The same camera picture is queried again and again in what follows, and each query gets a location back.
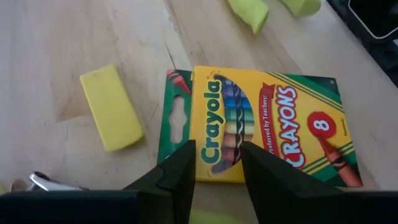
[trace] crayola logo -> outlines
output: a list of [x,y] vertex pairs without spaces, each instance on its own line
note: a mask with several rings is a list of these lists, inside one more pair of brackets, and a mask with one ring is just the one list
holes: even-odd
[[203,96],[207,100],[207,119],[206,119],[206,147],[200,151],[200,157],[208,164],[218,162],[220,158],[220,127],[225,120],[220,108],[221,102],[221,82],[219,80],[207,83],[208,92]]
[[297,132],[300,125],[295,121],[297,92],[294,88],[287,86],[277,87],[278,114],[280,129],[279,137],[284,141],[280,145],[284,159],[296,168],[302,168],[305,164],[305,155],[300,147],[300,138]]

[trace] crayon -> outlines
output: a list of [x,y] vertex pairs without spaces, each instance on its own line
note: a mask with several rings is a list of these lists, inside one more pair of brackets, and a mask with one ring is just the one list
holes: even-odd
[[235,160],[232,163],[232,165],[235,165],[240,160],[241,160],[241,149],[240,148],[235,148]]
[[225,109],[225,118],[227,121],[237,121],[238,117],[237,114],[242,114],[244,121],[251,121],[254,122],[253,112],[251,110],[243,110],[243,109]]
[[233,85],[234,84],[231,80],[229,80],[219,74],[214,75],[214,79],[221,81],[223,85]]
[[213,167],[211,167],[211,172],[214,174],[218,174],[220,172],[223,172],[229,168],[231,168],[233,165],[233,162],[227,161],[225,159],[221,159],[217,164],[215,164]]
[[251,110],[251,106],[249,100],[247,98],[233,98],[227,97],[224,98],[225,108],[240,108]]
[[224,139],[223,139],[223,146],[239,148],[241,142],[250,141],[252,138],[253,138],[253,135],[251,135],[251,134],[245,134],[243,136],[243,139],[241,139],[241,135],[238,135],[238,134],[225,134]]
[[246,95],[237,85],[225,85],[221,90],[223,97],[236,97],[240,95],[242,98],[246,98]]
[[185,82],[184,77],[182,77],[176,70],[167,70],[167,79],[173,82],[174,85],[180,87],[183,91],[191,94],[191,90]]
[[362,187],[362,181],[357,176],[355,171],[349,166],[345,158],[339,153],[339,151],[333,147],[324,138],[317,138],[325,152],[325,157],[328,159],[330,164],[336,169],[338,175],[343,179],[347,187]]
[[222,147],[221,157],[227,161],[235,161],[235,148],[232,147]]
[[230,134],[254,134],[253,122],[230,122],[225,124],[225,132]]

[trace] wooden surface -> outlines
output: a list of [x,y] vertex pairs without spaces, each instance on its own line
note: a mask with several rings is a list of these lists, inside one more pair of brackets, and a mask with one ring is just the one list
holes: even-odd
[[[214,65],[337,78],[365,189],[397,190],[398,89],[326,2],[305,19],[265,2],[254,37],[225,0],[0,0],[0,182],[124,187],[155,165],[166,70]],[[109,154],[78,77],[111,63],[146,138]],[[193,207],[256,220],[242,185],[198,184]]]

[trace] yellow sponge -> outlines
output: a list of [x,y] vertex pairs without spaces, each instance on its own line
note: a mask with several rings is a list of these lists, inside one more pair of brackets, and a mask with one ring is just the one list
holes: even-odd
[[295,17],[314,15],[321,8],[319,0],[280,0]]
[[262,0],[228,0],[231,9],[258,34],[268,17],[268,6]]
[[84,74],[80,81],[107,151],[122,149],[143,137],[142,126],[115,66]]

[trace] crayola crayon box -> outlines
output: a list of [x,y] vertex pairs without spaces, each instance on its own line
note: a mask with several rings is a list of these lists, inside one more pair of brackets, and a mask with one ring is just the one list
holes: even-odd
[[[192,81],[191,71],[169,69],[166,75],[166,85],[164,92],[164,104],[162,125],[160,129],[159,150],[157,153],[157,163],[160,164],[171,153],[184,145],[189,138],[190,129],[190,114],[191,114],[191,99],[192,99]],[[187,117],[187,122],[182,128],[182,140],[180,142],[173,142],[171,138],[171,124],[169,116],[173,110],[173,102],[176,97],[184,99],[183,111]]]
[[244,182],[243,141],[322,181],[362,186],[334,78],[196,66],[189,138],[197,180]]

